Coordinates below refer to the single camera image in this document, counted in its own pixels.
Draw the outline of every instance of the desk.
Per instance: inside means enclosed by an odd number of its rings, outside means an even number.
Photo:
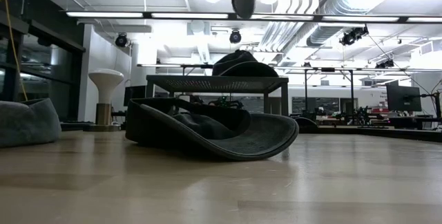
[[[272,111],[269,94],[281,88],[281,115],[289,115],[289,78],[147,75],[146,97],[153,97],[155,85],[169,92],[184,93],[259,93],[264,95],[264,112]]]
[[[420,117],[397,117],[389,119],[394,128],[416,128],[422,130],[424,122],[442,122],[439,118],[420,118]]]

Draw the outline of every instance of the dark gray cushion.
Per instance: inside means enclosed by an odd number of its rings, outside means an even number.
[[[60,133],[60,121],[50,99],[0,101],[0,147],[54,142]]]

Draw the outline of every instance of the table leg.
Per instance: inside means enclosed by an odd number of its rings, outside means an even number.
[[[264,94],[264,113],[270,113],[270,101],[269,101],[269,94]]]
[[[155,84],[149,81],[146,86],[146,97],[155,97]]]
[[[289,116],[289,85],[284,83],[281,86],[281,115]]]

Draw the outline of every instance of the curved felt seat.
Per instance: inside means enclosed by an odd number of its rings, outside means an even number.
[[[174,118],[171,114],[174,106],[216,120],[234,135],[222,139],[207,138],[212,133],[198,133],[195,131],[198,129]],[[210,153],[238,161],[265,159],[284,151],[298,132],[295,120],[280,115],[249,114],[244,110],[195,105],[173,98],[137,99],[128,104],[126,137],[129,140],[195,155]]]
[[[60,134],[60,121],[49,99],[0,102],[0,148],[54,142]]]

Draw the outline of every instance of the white pillar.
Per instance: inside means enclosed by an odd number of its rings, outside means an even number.
[[[146,86],[146,75],[154,75],[155,68],[139,67],[138,64],[156,64],[157,47],[150,40],[132,45],[131,81],[126,86]]]

